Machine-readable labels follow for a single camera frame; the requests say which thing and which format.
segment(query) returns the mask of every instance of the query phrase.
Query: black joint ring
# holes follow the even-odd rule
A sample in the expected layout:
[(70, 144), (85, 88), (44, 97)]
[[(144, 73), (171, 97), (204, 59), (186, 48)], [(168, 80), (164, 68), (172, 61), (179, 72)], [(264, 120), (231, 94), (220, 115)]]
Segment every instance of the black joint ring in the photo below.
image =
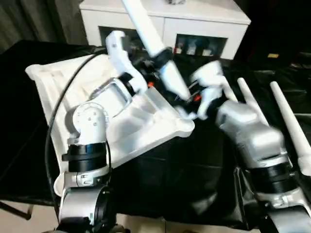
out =
[(165, 64), (167, 64), (170, 60), (173, 59), (172, 48), (167, 47), (159, 54), (151, 58), (151, 61), (154, 63), (154, 67), (156, 69), (161, 69)]

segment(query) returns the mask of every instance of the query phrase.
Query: floor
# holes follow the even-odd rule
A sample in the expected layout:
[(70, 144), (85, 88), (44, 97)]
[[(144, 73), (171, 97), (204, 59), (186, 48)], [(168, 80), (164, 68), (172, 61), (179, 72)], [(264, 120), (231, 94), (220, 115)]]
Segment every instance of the floor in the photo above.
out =
[[(27, 212), (29, 205), (15, 202), (5, 203)], [(137, 216), (117, 216), (118, 224), (129, 228), (132, 233), (245, 233), (241, 230), (233, 230), (227, 227), (218, 226), (200, 226), (166, 222), (161, 219), (152, 219)], [(29, 221), (23, 220), (10, 213), (0, 210), (0, 232), (3, 233), (42, 233), (52, 230), (57, 226), (55, 213), (52, 207), (35, 205), (33, 215)]]

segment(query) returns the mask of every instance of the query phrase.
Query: white cabinet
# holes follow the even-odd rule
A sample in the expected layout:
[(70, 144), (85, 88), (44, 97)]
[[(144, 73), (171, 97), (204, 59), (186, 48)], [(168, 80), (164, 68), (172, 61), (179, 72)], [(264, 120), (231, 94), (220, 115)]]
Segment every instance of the white cabinet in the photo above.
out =
[[(187, 0), (182, 5), (141, 2), (164, 44), (175, 53), (233, 59), (250, 23), (234, 0)], [(130, 36), (132, 48), (144, 49), (121, 0), (84, 0), (80, 9), (90, 45), (105, 45), (112, 30), (122, 30)]]
[[(106, 34), (109, 34), (107, 28), (111, 28), (111, 31), (114, 29), (135, 29), (130, 17), (123, 13), (82, 10), (82, 18), (89, 45), (103, 45), (105, 30)], [(154, 16), (150, 18), (157, 32), (163, 38), (164, 18)]]

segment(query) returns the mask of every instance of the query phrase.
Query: black cable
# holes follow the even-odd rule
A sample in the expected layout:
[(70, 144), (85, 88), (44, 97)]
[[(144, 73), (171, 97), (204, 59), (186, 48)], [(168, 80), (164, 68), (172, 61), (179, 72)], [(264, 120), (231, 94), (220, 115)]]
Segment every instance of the black cable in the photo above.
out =
[(111, 182), (112, 165), (111, 165), (110, 146), (109, 146), (108, 140), (106, 141), (106, 144), (107, 144), (107, 149), (108, 149), (108, 160), (109, 160), (109, 179), (108, 179), (107, 185), (109, 185)]
[(58, 108), (66, 94), (66, 92), (68, 91), (71, 83), (73, 82), (73, 80), (75, 79), (75, 77), (77, 76), (77, 74), (80, 72), (80, 70), (92, 59), (94, 59), (95, 57), (97, 57), (100, 54), (103, 54), (105, 52), (105, 50), (100, 50), (95, 52), (92, 56), (88, 57), (74, 72), (74, 74), (72, 75), (72, 77), (69, 79), (67, 85), (65, 86), (63, 92), (61, 93), (61, 95), (59, 96), (59, 99), (55, 105), (55, 108), (51, 114), (51, 118), (49, 121), (49, 125), (48, 125), (48, 131), (47, 131), (47, 136), (46, 136), (46, 140), (45, 140), (45, 148), (44, 148), (44, 164), (45, 164), (45, 169), (46, 169), (46, 173), (47, 173), (47, 178), (48, 178), (48, 182), (49, 182), (49, 188), (50, 188), (50, 193), (52, 196), (52, 200), (54, 203), (54, 210), (56, 213), (56, 217), (58, 220), (58, 214), (59, 214), (59, 207), (58, 207), (58, 203), (57, 203), (57, 199), (56, 199), (56, 194), (54, 193), (54, 188), (53, 188), (53, 180), (51, 177), (51, 173), (50, 173), (50, 167), (49, 167), (49, 158), (50, 158), (50, 141), (51, 141), (51, 132), (52, 132), (52, 128), (53, 128), (53, 124), (56, 118), (56, 114), (58, 111)]

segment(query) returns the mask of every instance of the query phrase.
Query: cabinet door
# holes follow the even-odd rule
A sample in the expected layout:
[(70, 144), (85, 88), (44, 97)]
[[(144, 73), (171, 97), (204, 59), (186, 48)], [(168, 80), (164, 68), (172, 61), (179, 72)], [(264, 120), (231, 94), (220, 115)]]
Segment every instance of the cabinet door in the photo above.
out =
[[(133, 41), (133, 46), (142, 46), (128, 14), (82, 10), (82, 18), (89, 45), (105, 46), (105, 39), (113, 30), (124, 31)], [(150, 17), (154, 27), (163, 39), (164, 18)]]
[(175, 53), (233, 59), (246, 29), (244, 24), (166, 18), (163, 40)]

